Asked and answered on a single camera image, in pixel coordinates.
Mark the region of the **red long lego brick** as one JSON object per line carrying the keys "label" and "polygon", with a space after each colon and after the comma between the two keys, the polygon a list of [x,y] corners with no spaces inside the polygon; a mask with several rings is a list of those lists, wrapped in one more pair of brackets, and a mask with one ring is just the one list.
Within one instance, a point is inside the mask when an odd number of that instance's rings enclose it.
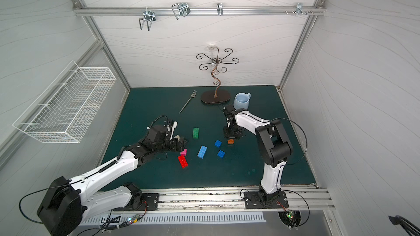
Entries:
{"label": "red long lego brick", "polygon": [[184,155],[180,155],[180,156],[178,156],[178,160],[179,160],[180,166],[181,166],[182,168],[186,168],[186,167],[188,167],[188,163],[187,163],[187,160],[186,160],[186,158],[185,158],[185,156],[184,156]]}

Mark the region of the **blue square lego brick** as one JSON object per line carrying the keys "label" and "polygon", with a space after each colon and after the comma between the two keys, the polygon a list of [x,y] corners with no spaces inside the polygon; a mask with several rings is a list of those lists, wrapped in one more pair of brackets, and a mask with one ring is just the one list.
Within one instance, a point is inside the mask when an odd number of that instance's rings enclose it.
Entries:
{"label": "blue square lego brick", "polygon": [[219,140],[216,140],[214,145],[219,148],[222,145],[222,142]]}
{"label": "blue square lego brick", "polygon": [[220,150],[220,151],[218,152],[218,156],[219,156],[220,158],[223,158],[223,157],[224,157],[224,155],[225,155],[225,152],[224,152],[224,151]]}

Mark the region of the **light blue long lego brick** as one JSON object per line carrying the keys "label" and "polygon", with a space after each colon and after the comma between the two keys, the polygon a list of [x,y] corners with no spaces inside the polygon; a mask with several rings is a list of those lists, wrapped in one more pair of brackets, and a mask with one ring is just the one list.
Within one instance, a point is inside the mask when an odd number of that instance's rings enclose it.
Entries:
{"label": "light blue long lego brick", "polygon": [[203,159],[205,154],[206,154],[206,151],[207,151],[207,147],[206,146],[201,146],[200,150],[198,152],[198,158]]}

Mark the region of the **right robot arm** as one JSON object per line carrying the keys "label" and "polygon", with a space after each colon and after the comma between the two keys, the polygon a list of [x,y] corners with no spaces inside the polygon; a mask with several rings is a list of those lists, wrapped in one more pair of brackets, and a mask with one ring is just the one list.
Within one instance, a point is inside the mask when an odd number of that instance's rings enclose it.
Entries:
{"label": "right robot arm", "polygon": [[281,190],[281,177],[288,157],[293,153],[293,145],[284,121],[287,121],[300,130],[303,128],[288,118],[274,118],[265,120],[259,118],[245,109],[235,109],[233,105],[223,107],[226,117],[226,126],[223,128],[226,139],[240,139],[244,131],[254,134],[257,139],[258,150],[264,161],[264,173],[259,185],[258,197],[262,205],[278,199],[284,199],[285,193]]}

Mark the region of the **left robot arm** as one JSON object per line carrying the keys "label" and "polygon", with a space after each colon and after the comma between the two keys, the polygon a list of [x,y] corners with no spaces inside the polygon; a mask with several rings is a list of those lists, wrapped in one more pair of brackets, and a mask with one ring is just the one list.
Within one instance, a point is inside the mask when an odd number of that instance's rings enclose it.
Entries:
{"label": "left robot arm", "polygon": [[133,182],[106,192],[100,190],[153,160],[157,154],[183,151],[188,140],[173,134],[176,125],[172,122],[151,126],[144,138],[123,147],[108,162],[71,179],[55,179],[43,190],[45,196],[37,210],[38,224],[52,236],[67,236],[83,221],[107,211],[145,209],[147,201]]}

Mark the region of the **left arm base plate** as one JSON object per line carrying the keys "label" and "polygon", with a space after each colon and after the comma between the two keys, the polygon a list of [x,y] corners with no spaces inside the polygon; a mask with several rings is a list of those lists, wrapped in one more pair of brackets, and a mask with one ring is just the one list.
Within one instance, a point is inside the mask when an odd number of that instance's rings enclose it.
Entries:
{"label": "left arm base plate", "polygon": [[132,196],[129,203],[122,208],[113,209],[114,212],[155,211],[159,201],[158,193],[143,193]]}

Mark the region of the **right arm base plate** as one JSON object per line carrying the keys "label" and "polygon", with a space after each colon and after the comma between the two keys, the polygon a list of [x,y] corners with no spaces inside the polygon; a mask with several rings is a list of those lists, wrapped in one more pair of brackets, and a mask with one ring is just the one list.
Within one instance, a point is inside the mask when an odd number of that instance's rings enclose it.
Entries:
{"label": "right arm base plate", "polygon": [[283,209],[289,208],[288,199],[284,191],[265,194],[264,191],[241,193],[245,200],[246,209]]}

